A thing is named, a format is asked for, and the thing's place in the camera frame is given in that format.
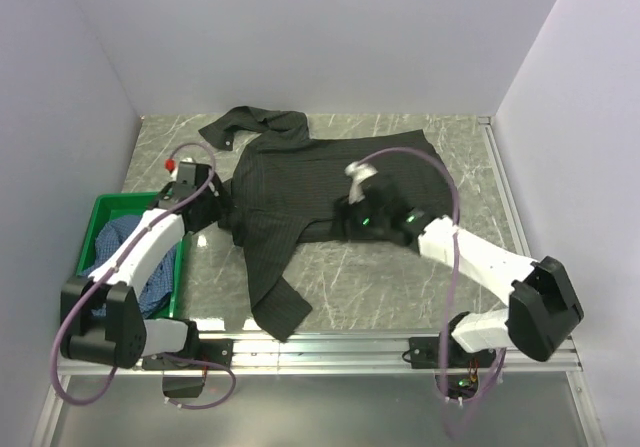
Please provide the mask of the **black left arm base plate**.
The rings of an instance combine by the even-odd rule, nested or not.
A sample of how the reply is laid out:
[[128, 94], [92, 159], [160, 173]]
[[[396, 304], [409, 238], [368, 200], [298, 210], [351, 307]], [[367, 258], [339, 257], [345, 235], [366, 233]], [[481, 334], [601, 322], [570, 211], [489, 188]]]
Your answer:
[[[210, 362], [231, 366], [234, 350], [234, 341], [229, 338], [204, 340], [200, 342], [196, 359], [202, 362]], [[197, 370], [204, 369], [199, 364], [191, 364], [186, 361], [175, 361], [165, 358], [160, 354], [145, 357], [142, 359], [141, 368], [149, 371], [167, 371], [167, 370]]]

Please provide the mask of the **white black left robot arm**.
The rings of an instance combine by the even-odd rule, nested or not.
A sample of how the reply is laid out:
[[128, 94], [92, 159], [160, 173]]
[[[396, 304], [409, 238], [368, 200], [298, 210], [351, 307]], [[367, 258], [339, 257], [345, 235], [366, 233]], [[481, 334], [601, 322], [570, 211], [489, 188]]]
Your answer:
[[156, 195], [115, 253], [63, 287], [59, 353], [117, 368], [164, 354], [179, 369], [195, 366], [202, 353], [195, 322], [147, 319], [141, 295], [172, 248], [216, 223], [230, 207], [231, 198], [211, 166], [179, 163], [175, 179]]

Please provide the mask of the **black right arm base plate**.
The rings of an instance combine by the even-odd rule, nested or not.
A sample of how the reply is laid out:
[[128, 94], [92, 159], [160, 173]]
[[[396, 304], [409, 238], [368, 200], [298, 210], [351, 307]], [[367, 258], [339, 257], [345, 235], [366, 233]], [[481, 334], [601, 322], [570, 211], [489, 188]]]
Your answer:
[[[436, 369], [439, 367], [440, 340], [438, 337], [411, 337], [408, 339], [408, 344], [409, 348], [401, 354], [401, 358], [412, 369]], [[452, 338], [448, 339], [448, 368], [489, 368], [495, 359], [495, 351], [485, 349], [476, 353], [468, 353]]]

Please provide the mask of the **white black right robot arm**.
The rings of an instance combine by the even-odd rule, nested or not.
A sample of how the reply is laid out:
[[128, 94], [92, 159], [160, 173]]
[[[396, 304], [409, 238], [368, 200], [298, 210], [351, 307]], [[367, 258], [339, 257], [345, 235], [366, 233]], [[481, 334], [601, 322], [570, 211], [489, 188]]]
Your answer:
[[503, 309], [461, 313], [449, 321], [440, 343], [444, 361], [460, 367], [476, 352], [514, 347], [547, 361], [584, 318], [564, 265], [546, 256], [536, 261], [498, 247], [411, 207], [391, 179], [369, 165], [347, 170], [351, 186], [335, 204], [334, 227], [346, 240], [388, 241], [445, 265], [490, 291]]

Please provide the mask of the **black pinstriped long sleeve shirt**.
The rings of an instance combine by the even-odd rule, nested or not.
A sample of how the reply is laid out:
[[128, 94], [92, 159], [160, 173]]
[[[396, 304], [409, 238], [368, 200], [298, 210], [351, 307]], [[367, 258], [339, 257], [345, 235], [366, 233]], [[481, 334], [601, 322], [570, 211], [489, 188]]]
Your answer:
[[225, 186], [234, 210], [223, 221], [247, 271], [249, 313], [279, 340], [295, 332], [384, 328], [404, 310], [421, 314], [433, 269], [411, 264], [386, 239], [333, 226], [351, 185], [346, 167], [369, 158], [409, 208], [452, 211], [437, 152], [398, 115], [308, 116], [238, 107], [201, 131], [218, 151], [240, 151]]

